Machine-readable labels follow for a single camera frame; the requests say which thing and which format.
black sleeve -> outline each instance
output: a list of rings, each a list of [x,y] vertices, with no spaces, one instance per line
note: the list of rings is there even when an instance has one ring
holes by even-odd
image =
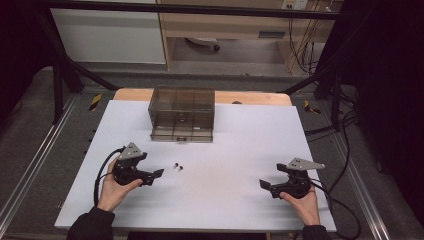
[[[93,207],[79,216],[68,231],[67,240],[113,240],[115,214]]]
[[[329,240],[327,229],[321,225],[303,227],[303,240]]]

metal frame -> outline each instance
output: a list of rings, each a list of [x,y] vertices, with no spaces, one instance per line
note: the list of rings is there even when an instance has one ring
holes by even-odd
[[[154,13],[183,13],[183,14],[206,14],[206,15],[227,15],[227,16],[251,16],[251,17],[271,17],[271,18],[300,18],[300,19],[320,19],[320,20],[351,20],[358,15],[338,12],[313,12],[298,10],[276,10],[276,9],[256,9],[240,7],[218,7],[218,6],[196,6],[196,5],[171,5],[171,4],[146,4],[146,3],[122,3],[122,2],[90,2],[90,1],[69,1],[69,0],[40,0],[31,3],[32,14],[42,27],[44,34],[49,40],[49,47],[53,49],[52,57],[57,63],[54,67],[54,81],[60,86],[60,81],[64,80],[71,92],[81,92],[84,88],[77,73],[85,75],[91,80],[99,83],[109,90],[118,90],[120,87],[108,83],[99,76],[74,62],[66,53],[60,40],[60,36],[54,31],[46,18],[46,11],[51,8],[56,9],[79,9],[96,11],[120,11],[120,12],[154,12]],[[63,108],[61,89],[55,88],[55,119],[56,122]]]
[[[351,20],[357,17],[355,14],[335,13],[335,12],[311,12],[311,11],[296,11],[296,10],[274,10],[274,9],[255,9],[255,8],[238,8],[238,7],[212,7],[212,6],[192,6],[192,5],[167,5],[167,4],[142,4],[142,3],[117,3],[117,2],[87,2],[87,1],[70,1],[70,0],[40,0],[36,3],[32,2],[31,13],[36,21],[43,29],[49,42],[48,46],[53,49],[52,58],[55,62],[53,66],[54,81],[55,81],[55,119],[54,126],[45,142],[40,147],[39,152],[34,157],[27,171],[22,177],[18,186],[15,188],[12,196],[9,198],[6,206],[0,213],[0,238],[5,233],[11,219],[16,213],[23,197],[29,190],[29,187],[37,175],[39,169],[44,162],[51,146],[57,135],[60,133],[66,119],[68,118],[72,105],[76,98],[71,100],[63,108],[62,96],[62,80],[65,81],[71,92],[82,92],[84,86],[79,79],[77,73],[83,74],[109,90],[117,90],[119,87],[114,86],[94,73],[74,62],[65,51],[65,48],[60,40],[60,36],[54,31],[53,26],[49,23],[46,17],[46,10],[51,8],[56,9],[79,9],[79,10],[98,10],[98,11],[123,11],[123,12],[156,12],[156,13],[184,13],[184,14],[207,14],[207,15],[228,15],[228,16],[251,16],[251,17],[272,17],[272,18],[300,18],[300,19],[320,19],[320,20]],[[293,88],[286,90],[289,94],[294,89],[308,85],[316,80],[314,77],[310,81],[296,85]],[[337,139],[339,149],[343,155],[344,145],[340,139]],[[355,193],[363,206],[363,210],[370,224],[371,230],[376,239],[390,239],[387,230],[382,222],[380,215],[375,208],[375,205],[362,182],[356,168],[351,166],[348,171],[354,186]]]

white board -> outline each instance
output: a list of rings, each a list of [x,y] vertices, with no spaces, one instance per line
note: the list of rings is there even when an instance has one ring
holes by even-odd
[[[149,102],[110,101],[55,226],[69,228],[93,206],[93,185],[105,158],[134,142],[147,158],[138,169],[165,169],[153,186],[132,191],[114,211],[113,227],[143,231],[281,232],[303,224],[284,200],[260,188],[288,180],[276,169],[294,157],[312,160],[295,107],[217,104],[212,143],[155,142]],[[178,163],[182,171],[174,168]],[[318,179],[316,171],[309,176]],[[321,223],[335,231],[317,191]]]

gray floor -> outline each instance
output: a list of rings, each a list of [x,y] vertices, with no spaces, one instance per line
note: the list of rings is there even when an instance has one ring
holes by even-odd
[[[99,75],[125,87],[175,84],[210,86],[217,90],[264,92],[283,90],[300,80],[287,77],[287,73],[281,71],[284,69],[284,64],[279,58],[278,52],[275,51],[275,44],[271,42],[220,41],[221,50],[218,53],[213,52],[210,48],[192,45],[184,40],[177,44],[174,68],[171,71],[161,70],[154,66],[151,69],[149,66],[143,66],[141,69],[131,71],[132,73],[123,73],[120,71],[122,68],[109,69],[110,71],[100,68],[98,70],[102,72]],[[53,226],[60,211],[58,206],[61,201],[65,200],[73,178],[84,159],[84,153],[90,146],[90,139],[95,134],[94,130],[101,120],[107,101],[114,94],[101,90],[89,80],[84,80],[84,82],[87,84],[86,91],[77,96],[75,107],[67,123],[10,222],[4,239],[13,239],[13,237],[21,237],[21,239],[64,238],[66,231]],[[328,101],[314,101],[310,94],[313,89],[314,86],[308,86],[302,89],[301,93],[292,96],[293,104],[298,107],[305,130],[316,129],[328,124],[323,114],[304,111],[305,99],[308,99],[314,108],[322,108],[328,104]],[[52,126],[54,107],[52,91],[51,72],[41,71],[34,77],[33,83],[23,97],[20,111],[7,119],[1,126],[2,169],[8,171],[3,170],[0,174],[0,206],[6,204]],[[96,111],[90,112],[88,108],[98,92],[103,94],[102,99]],[[349,111],[349,107],[343,106],[343,111]],[[391,238],[424,239],[422,226],[403,201],[391,176],[376,171],[376,162],[368,149],[361,127],[351,125],[348,128],[348,136],[352,160],[360,171]],[[331,184],[342,167],[334,138],[327,136],[312,141],[310,149],[315,161],[327,166],[325,170],[319,171],[320,179]],[[374,235],[368,226],[348,177],[344,177],[335,188],[334,197],[344,202],[358,215],[362,225],[360,237],[373,239]],[[340,233],[354,234],[356,225],[349,213],[335,206],[333,216]],[[125,232],[116,233],[117,236],[125,234]],[[273,234],[272,237],[273,239],[286,239],[287,236],[288,234],[284,233]]]

aluminum rail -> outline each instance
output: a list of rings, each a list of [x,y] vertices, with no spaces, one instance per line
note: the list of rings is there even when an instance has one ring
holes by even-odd
[[[42,142],[37,153],[31,160],[31,163],[27,167],[25,173],[22,175],[21,179],[19,180],[18,184],[10,195],[8,201],[2,208],[0,212],[0,239],[2,239],[3,235],[6,233],[6,230],[9,227],[16,212],[18,211],[19,206],[21,205],[38,172],[43,166],[44,160],[47,158],[57,137],[59,136],[64,125],[66,124],[66,121],[68,120],[73,110],[74,104],[78,100],[78,98],[79,94],[75,94],[68,99],[64,107],[64,114],[59,119],[58,123],[50,128],[49,133],[44,138],[44,141]]]
[[[319,104],[325,119],[329,124],[332,124],[330,120],[329,107],[322,104],[321,102]],[[336,143],[342,164],[345,164],[347,146],[343,140],[342,133],[336,132],[332,134],[332,137]],[[352,157],[350,157],[350,162],[346,169],[346,173],[349,176],[353,190],[355,191],[358,202],[361,205],[362,211],[368,221],[368,225],[370,226],[374,238],[377,240],[390,240],[389,232],[387,231],[387,228],[380,217],[380,213],[378,212],[377,207],[374,204],[374,201],[368,192],[368,189],[362,180],[362,177],[359,174],[355,166],[355,161],[352,159]]]
[[[220,6],[198,6],[178,4],[150,4],[123,2],[93,2],[69,0],[40,0],[38,6],[56,9],[119,11],[119,12],[154,12],[154,13],[185,13],[227,16],[251,16],[271,18],[300,18],[319,20],[351,20],[356,14],[340,12],[316,12],[284,9],[241,8]]]

